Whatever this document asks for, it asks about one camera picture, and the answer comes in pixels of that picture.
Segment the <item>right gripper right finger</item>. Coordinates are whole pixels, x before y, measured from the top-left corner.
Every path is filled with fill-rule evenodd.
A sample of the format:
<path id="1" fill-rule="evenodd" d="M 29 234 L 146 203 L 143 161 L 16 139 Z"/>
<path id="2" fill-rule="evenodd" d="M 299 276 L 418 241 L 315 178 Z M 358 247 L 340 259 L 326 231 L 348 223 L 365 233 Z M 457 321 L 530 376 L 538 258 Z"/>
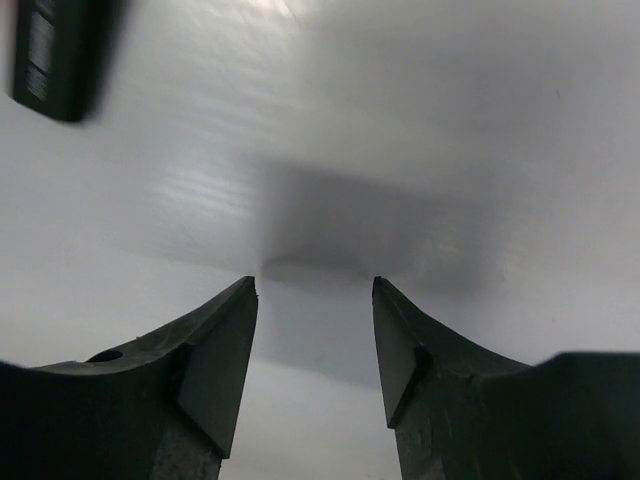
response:
<path id="1" fill-rule="evenodd" d="M 635 479 L 639 357 L 529 366 L 422 312 L 378 277 L 372 314 L 387 425 L 405 479 Z"/>

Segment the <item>pink highlighter marker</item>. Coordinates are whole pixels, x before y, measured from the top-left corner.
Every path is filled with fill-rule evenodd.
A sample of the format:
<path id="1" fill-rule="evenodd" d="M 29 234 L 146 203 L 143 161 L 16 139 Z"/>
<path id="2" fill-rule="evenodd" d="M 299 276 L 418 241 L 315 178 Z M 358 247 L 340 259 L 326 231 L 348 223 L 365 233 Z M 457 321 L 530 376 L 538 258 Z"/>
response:
<path id="1" fill-rule="evenodd" d="M 129 1 L 15 1 L 9 97 L 56 122 L 78 124 L 102 96 Z"/>

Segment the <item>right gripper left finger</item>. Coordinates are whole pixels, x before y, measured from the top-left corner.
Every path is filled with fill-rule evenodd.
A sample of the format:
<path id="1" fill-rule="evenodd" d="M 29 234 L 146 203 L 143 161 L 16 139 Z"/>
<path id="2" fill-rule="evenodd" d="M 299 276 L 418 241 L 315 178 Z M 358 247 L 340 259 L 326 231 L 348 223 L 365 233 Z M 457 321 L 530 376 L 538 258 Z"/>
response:
<path id="1" fill-rule="evenodd" d="M 1 366 L 5 479 L 215 479 L 254 339 L 255 281 L 84 362 Z"/>

